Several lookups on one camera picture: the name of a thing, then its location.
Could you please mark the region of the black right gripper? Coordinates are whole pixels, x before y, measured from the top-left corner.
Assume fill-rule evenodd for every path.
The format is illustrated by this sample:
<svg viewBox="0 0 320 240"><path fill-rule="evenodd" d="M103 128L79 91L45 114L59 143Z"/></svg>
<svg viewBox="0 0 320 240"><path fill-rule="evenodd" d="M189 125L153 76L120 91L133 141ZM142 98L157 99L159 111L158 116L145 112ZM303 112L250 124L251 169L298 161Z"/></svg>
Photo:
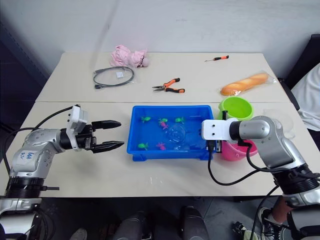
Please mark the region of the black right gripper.
<svg viewBox="0 0 320 240"><path fill-rule="evenodd" d="M221 140L207 140L207 150L210 153L221 153L222 152L222 141Z"/></svg>

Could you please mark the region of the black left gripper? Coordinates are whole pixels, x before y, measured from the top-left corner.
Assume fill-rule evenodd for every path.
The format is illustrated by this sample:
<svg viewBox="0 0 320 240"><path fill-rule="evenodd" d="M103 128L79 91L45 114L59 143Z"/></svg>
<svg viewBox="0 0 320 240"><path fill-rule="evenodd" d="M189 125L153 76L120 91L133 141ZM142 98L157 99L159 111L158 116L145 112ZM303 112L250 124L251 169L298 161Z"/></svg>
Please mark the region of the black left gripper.
<svg viewBox="0 0 320 240"><path fill-rule="evenodd" d="M76 136L77 146L80 149L92 151L94 154L112 151L124 145L123 141L105 141L97 144L97 138L94 136L94 132L98 129L113 129L120 127L122 124L115 120L101 120L93 121L91 124L87 124L81 132Z"/></svg>

